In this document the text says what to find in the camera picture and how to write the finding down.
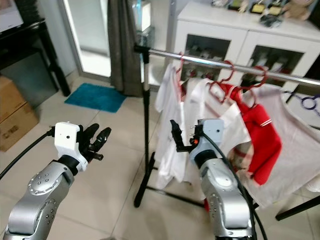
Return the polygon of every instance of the tiled floor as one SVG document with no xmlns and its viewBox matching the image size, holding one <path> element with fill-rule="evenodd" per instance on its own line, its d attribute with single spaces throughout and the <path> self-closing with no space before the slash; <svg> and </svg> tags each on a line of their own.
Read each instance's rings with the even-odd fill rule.
<svg viewBox="0 0 320 240">
<path fill-rule="evenodd" d="M 108 83 L 78 78 L 74 91 L 83 82 L 108 86 Z M 153 109 L 155 94 L 151 95 L 150 148 L 157 143 L 157 124 L 160 115 Z M 36 110 L 40 123 L 7 152 L 0 152 L 0 170 L 32 141 L 56 122 L 70 121 L 88 126 L 99 123 L 111 127 L 107 144 L 101 149 L 103 161 L 93 161 L 86 172 L 78 174 L 70 191 L 61 203 L 54 221 L 50 240 L 102 240 L 115 236 L 118 240 L 213 240 L 208 214 L 200 207 L 146 191 L 140 208 L 133 199 L 144 174 L 143 103 L 128 97 L 115 114 L 64 104 L 66 98 L 56 93 Z M 46 138 L 0 181 L 0 233 L 5 229 L 9 213 L 21 198 L 34 173 L 52 159 L 57 159 L 54 139 Z M 152 174 L 150 185 L 155 183 Z M 182 196 L 193 195 L 188 184 L 173 183 L 168 191 Z M 277 202 L 258 214 L 269 240 L 320 239 L 320 206 L 277 222 L 275 215 L 313 198 L 300 190 L 291 198 Z"/>
</svg>

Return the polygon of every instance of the figurine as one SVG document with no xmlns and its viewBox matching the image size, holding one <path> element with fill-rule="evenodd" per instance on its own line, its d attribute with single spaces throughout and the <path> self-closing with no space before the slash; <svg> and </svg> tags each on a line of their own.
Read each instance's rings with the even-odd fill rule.
<svg viewBox="0 0 320 240">
<path fill-rule="evenodd" d="M 248 0 L 243 0 L 241 2 L 241 7 L 239 8 L 239 13 L 244 13 L 247 10 L 247 7 L 249 5 L 249 1 Z"/>
<path fill-rule="evenodd" d="M 302 21 L 307 20 L 310 16 L 310 12 L 307 7 L 313 1 L 314 0 L 290 0 L 290 2 L 284 5 L 282 9 L 285 12 L 284 16 L 286 18 L 295 18 Z"/>
</svg>

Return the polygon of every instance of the red hanger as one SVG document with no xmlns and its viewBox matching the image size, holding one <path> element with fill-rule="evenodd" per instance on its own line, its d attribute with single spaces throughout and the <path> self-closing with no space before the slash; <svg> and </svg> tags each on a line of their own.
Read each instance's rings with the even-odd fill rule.
<svg viewBox="0 0 320 240">
<path fill-rule="evenodd" d="M 233 77 L 234 72 L 235 72 L 235 65 L 234 65 L 231 61 L 225 60 L 224 62 L 225 62 L 226 64 L 230 64 L 230 65 L 231 65 L 231 74 L 230 74 L 230 76 L 227 77 L 227 78 L 222 79 L 220 82 L 219 82 L 219 81 L 213 81 L 212 83 L 210 83 L 210 87 L 209 87 L 209 93 L 210 93 L 210 95 L 213 96 L 214 98 L 216 98 L 216 99 L 217 99 L 220 103 L 222 103 L 222 104 L 225 102 L 225 100 L 226 100 L 226 98 L 227 98 L 227 90 L 226 90 L 226 88 L 225 88 L 221 83 L 229 81 L 229 80 Z M 212 91 L 211 91 L 211 88 L 212 88 L 212 86 L 213 86 L 214 84 L 218 84 L 219 87 L 224 91 L 224 97 L 223 97 L 223 100 L 222 100 L 222 101 L 221 101 L 216 95 L 214 95 L 214 94 L 212 93 Z"/>
<path fill-rule="evenodd" d="M 251 86 L 240 86 L 240 87 L 236 87 L 234 89 L 237 90 L 237 92 L 241 91 L 241 90 L 249 90 L 253 96 L 253 105 L 250 107 L 251 109 L 254 108 L 257 104 L 257 96 L 255 95 L 255 93 L 252 91 L 253 88 L 259 88 L 261 87 L 263 84 L 266 83 L 268 75 L 267 75 L 267 70 L 263 67 L 263 66 L 255 66 L 254 68 L 262 70 L 263 71 L 263 79 L 261 80 L 261 82 L 257 85 L 251 85 Z"/>
<path fill-rule="evenodd" d="M 261 80 L 261 82 L 257 85 L 251 85 L 251 86 L 241 86 L 239 87 L 239 90 L 250 90 L 252 88 L 259 88 L 261 87 L 263 84 L 266 83 L 268 75 L 267 75 L 267 70 L 263 67 L 263 66 L 255 66 L 255 69 L 259 69 L 261 71 L 263 71 L 263 79 Z"/>
<path fill-rule="evenodd" d="M 182 72 L 182 68 L 184 66 L 184 62 L 185 60 L 183 59 L 184 54 L 182 52 L 180 52 L 181 58 L 180 58 L 180 67 L 176 70 L 176 82 L 178 85 L 178 88 L 180 89 L 180 100 L 183 100 L 183 96 L 186 95 L 186 90 L 182 87 L 182 85 L 180 84 L 181 81 L 181 72 Z"/>
</svg>

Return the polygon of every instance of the white cabinet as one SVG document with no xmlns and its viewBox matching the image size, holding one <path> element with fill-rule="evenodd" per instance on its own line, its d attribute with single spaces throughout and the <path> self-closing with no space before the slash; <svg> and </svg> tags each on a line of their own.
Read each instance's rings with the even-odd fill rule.
<svg viewBox="0 0 320 240">
<path fill-rule="evenodd" d="M 242 29 L 178 21 L 174 52 L 182 52 L 194 57 L 206 57 L 209 60 L 226 59 L 235 63 L 246 35 L 247 31 Z M 187 77 L 186 75 L 189 75 L 190 71 L 195 71 L 197 77 L 212 75 L 215 80 L 230 75 L 228 70 L 212 69 L 186 63 L 183 66 L 181 77 Z"/>
<path fill-rule="evenodd" d="M 178 16 L 174 52 L 243 66 L 261 65 L 303 77 L 320 54 L 320 31 L 307 21 L 285 19 L 280 27 L 268 28 L 259 19 L 257 14 L 190 2 Z M 229 72 L 189 63 L 183 65 L 181 79 L 196 75 L 219 80 Z M 236 72 L 230 83 L 255 80 L 256 76 Z M 292 82 L 268 82 L 290 91 L 297 87 Z"/>
<path fill-rule="evenodd" d="M 319 54 L 320 42 L 249 31 L 236 64 L 263 65 L 276 72 L 303 77 Z M 270 83 L 289 91 L 298 86 L 294 82 L 270 80 Z"/>
</svg>

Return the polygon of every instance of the white t-shirt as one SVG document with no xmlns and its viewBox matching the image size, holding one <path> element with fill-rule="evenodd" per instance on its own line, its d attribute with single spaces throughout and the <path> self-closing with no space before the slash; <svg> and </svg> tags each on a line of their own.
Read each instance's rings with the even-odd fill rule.
<svg viewBox="0 0 320 240">
<path fill-rule="evenodd" d="M 158 143 L 154 159 L 160 163 L 156 187 L 163 189 L 176 178 L 182 182 L 186 170 L 186 152 L 177 152 L 176 143 L 172 137 L 170 120 L 175 120 L 182 130 L 182 140 L 186 144 L 184 123 L 184 103 L 181 102 L 181 92 L 176 78 L 176 68 L 169 64 L 163 76 L 155 100 L 155 109 L 162 112 Z"/>
<path fill-rule="evenodd" d="M 267 207 L 320 174 L 320 134 L 291 113 L 280 87 L 264 84 L 252 90 L 282 140 L 281 153 L 264 185 L 257 186 L 250 179 L 241 179 L 252 198 L 260 206 Z M 243 100 L 250 105 L 251 94 L 245 93 Z"/>
<path fill-rule="evenodd" d="M 194 128 L 190 129 L 190 126 L 197 125 L 199 119 L 222 119 L 224 129 L 219 148 L 227 156 L 230 150 L 237 145 L 250 143 L 251 138 L 237 103 L 230 98 L 226 99 L 224 103 L 220 103 L 209 94 L 210 83 L 212 81 L 207 78 L 193 78 L 188 82 L 184 101 L 186 134 L 187 136 L 193 134 Z M 225 95 L 217 84 L 212 86 L 211 92 L 221 98 Z M 187 162 L 184 180 L 190 182 L 193 189 L 198 191 L 196 195 L 199 196 L 199 200 L 205 198 L 201 190 L 199 170 L 194 162 Z"/>
</svg>

